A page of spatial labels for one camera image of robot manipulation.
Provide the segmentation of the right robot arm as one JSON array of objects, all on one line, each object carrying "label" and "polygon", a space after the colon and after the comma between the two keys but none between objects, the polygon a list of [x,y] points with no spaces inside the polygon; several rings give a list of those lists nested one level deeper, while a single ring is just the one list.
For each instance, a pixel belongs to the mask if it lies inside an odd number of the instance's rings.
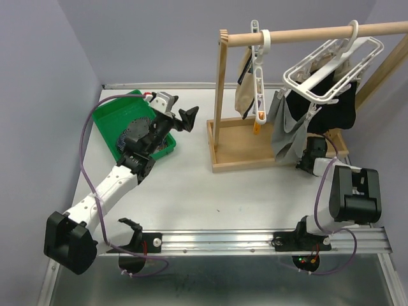
[{"label": "right robot arm", "polygon": [[327,158],[327,137],[310,136],[297,168],[321,177],[314,211],[305,216],[293,233],[295,245],[307,249],[316,237],[328,236],[352,226],[377,222],[382,214],[377,170]]}]

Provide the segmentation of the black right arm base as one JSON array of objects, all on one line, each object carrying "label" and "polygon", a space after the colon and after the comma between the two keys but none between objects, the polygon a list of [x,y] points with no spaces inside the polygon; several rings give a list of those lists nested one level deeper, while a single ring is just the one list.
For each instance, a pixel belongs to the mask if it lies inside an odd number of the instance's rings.
[{"label": "black right arm base", "polygon": [[303,217],[296,225],[294,231],[275,231],[271,245],[277,252],[296,251],[330,251],[332,248],[324,239],[328,236],[313,235],[307,232],[306,217]]}]

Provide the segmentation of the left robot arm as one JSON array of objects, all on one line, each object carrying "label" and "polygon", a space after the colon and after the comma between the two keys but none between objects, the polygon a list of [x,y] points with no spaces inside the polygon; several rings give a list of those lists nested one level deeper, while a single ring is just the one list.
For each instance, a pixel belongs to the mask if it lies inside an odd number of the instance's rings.
[{"label": "left robot arm", "polygon": [[179,117],[171,112],[156,112],[150,122],[143,119],[130,122],[122,134],[122,155],[106,178],[97,187],[90,186],[91,193],[80,203],[48,217],[44,254],[80,275],[103,253],[103,245],[115,248],[105,232],[102,242],[95,240],[92,236],[95,229],[103,228],[104,216],[149,175],[156,162],[152,154],[168,133],[172,129],[187,132],[193,129],[198,110],[197,106],[180,109]]}]

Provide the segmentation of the beige underwear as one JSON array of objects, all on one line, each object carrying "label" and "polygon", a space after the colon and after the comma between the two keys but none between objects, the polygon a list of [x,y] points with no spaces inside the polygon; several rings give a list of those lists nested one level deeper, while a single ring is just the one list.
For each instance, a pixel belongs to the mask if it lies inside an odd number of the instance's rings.
[{"label": "beige underwear", "polygon": [[254,81],[252,73],[252,50],[246,47],[238,66],[238,80],[235,91],[235,110],[245,119],[254,104]]}]

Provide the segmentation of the wooden clothes rack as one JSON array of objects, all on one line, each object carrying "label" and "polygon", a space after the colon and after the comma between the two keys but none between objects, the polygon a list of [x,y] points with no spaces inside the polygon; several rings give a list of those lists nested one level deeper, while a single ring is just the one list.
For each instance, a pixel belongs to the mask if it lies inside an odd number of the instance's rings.
[{"label": "wooden clothes rack", "polygon": [[[401,34],[404,37],[358,91],[356,110],[360,110],[407,59],[406,21],[359,26],[358,37],[394,34]],[[275,155],[270,146],[273,132],[271,124],[267,124],[259,135],[254,135],[252,128],[255,118],[253,116],[246,119],[221,117],[229,48],[251,47],[262,42],[262,33],[230,34],[225,29],[219,31],[214,117],[207,121],[208,145],[214,173],[268,168],[275,165]]]}]

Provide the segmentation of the grey underwear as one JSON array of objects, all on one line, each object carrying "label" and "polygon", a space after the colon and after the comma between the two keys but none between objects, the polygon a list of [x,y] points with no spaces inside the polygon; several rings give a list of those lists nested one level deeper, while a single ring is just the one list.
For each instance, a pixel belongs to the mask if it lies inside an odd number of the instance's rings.
[{"label": "grey underwear", "polygon": [[267,122],[273,125],[272,150],[275,161],[280,164],[294,164],[301,159],[307,129],[316,113],[315,110],[310,113],[310,105],[307,105],[301,117],[295,119],[288,102],[285,95],[275,92],[267,114]]}]

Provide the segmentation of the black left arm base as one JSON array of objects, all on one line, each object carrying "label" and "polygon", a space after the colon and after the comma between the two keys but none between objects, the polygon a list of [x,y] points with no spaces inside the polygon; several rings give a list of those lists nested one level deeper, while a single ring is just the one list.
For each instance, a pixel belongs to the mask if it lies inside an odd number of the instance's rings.
[{"label": "black left arm base", "polygon": [[146,252],[151,254],[161,253],[163,234],[160,232],[144,231],[143,227],[131,219],[120,218],[108,233],[109,241],[127,251],[141,253],[146,247]]}]

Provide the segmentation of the blue striped underwear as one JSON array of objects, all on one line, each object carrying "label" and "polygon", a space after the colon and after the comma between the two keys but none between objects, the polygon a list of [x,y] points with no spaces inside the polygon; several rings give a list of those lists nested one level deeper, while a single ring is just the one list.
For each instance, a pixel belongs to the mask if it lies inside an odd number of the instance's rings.
[{"label": "blue striped underwear", "polygon": [[121,154],[125,150],[134,150],[136,152],[148,152],[158,154],[169,147],[167,137],[160,138],[152,132],[153,119],[150,117],[140,117],[132,120],[127,128],[118,136],[115,147]]}]

